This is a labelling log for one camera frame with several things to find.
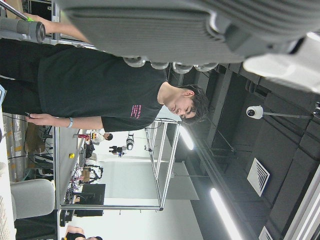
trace man's hand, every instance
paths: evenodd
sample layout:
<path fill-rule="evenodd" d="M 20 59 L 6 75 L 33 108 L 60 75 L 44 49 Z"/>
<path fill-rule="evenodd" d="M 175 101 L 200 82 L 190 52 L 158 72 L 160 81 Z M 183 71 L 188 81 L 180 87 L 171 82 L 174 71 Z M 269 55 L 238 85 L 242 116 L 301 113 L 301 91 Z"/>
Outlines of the man's hand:
<path fill-rule="evenodd" d="M 42 113 L 42 114 L 32 113 L 29 116 L 26 116 L 25 119 L 28 123 L 33 123 L 35 125 L 42 125 L 42 126 L 46 125 L 46 126 L 58 127 L 56 126 L 56 124 L 59 123 L 59 121 L 57 120 L 58 118 L 46 113 Z"/>
<path fill-rule="evenodd" d="M 35 22 L 41 22 L 43 23 L 44 27 L 45 27 L 45 33 L 46 34 L 52 34 L 55 32 L 55 24 L 53 21 L 49 21 L 47 19 L 44 19 L 38 15 L 32 15 L 30 13 L 23 13 L 23 15 L 31 18 L 33 21 Z"/>

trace dome camera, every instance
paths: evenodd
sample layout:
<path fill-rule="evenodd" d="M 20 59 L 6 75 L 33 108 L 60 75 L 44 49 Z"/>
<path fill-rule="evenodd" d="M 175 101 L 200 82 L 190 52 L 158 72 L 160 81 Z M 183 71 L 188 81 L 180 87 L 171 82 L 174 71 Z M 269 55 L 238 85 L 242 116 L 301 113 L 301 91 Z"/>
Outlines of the dome camera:
<path fill-rule="evenodd" d="M 261 119 L 264 114 L 262 106 L 249 106 L 246 109 L 246 115 L 253 119 Z"/>

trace ceiling light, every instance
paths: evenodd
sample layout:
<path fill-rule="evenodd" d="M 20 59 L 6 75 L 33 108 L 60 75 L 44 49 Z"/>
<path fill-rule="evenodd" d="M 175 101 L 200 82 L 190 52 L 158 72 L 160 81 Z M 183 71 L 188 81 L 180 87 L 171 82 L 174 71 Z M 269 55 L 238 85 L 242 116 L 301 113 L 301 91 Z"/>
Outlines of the ceiling light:
<path fill-rule="evenodd" d="M 182 136 L 183 141 L 185 142 L 186 146 L 192 150 L 194 149 L 194 142 L 192 141 L 192 138 L 188 131 L 183 127 L 180 126 L 180 134 Z"/>
<path fill-rule="evenodd" d="M 215 188 L 212 188 L 210 194 L 231 239 L 242 240 L 242 237 L 240 236 L 240 233 L 238 232 L 234 221 L 231 219 L 226 205 L 224 204 L 217 190 Z"/>

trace ceiling vent grille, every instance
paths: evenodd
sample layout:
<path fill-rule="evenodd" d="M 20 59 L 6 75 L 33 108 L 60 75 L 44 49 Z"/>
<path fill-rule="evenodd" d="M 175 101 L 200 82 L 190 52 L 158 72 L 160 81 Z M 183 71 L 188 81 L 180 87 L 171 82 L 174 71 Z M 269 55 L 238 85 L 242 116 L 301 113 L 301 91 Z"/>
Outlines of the ceiling vent grille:
<path fill-rule="evenodd" d="M 265 226 L 262 228 L 262 231 L 259 235 L 259 240 L 273 240 Z"/>
<path fill-rule="evenodd" d="M 265 189 L 269 176 L 270 173 L 256 158 L 254 158 L 247 179 L 259 197 L 261 197 L 262 192 Z"/>

